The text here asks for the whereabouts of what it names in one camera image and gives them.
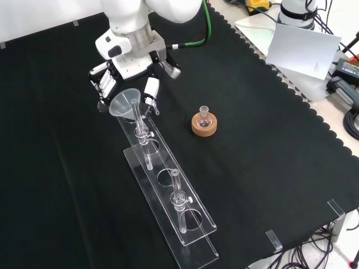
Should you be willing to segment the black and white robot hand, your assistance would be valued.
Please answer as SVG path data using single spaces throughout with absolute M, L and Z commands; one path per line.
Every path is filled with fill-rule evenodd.
M 89 72 L 90 82 L 99 95 L 98 110 L 106 112 L 109 109 L 114 91 L 120 83 L 147 75 L 143 102 L 159 114 L 159 79 L 153 65 L 167 59 L 163 38 L 149 25 L 123 34 L 109 29 L 96 39 L 95 46 L 105 60 Z

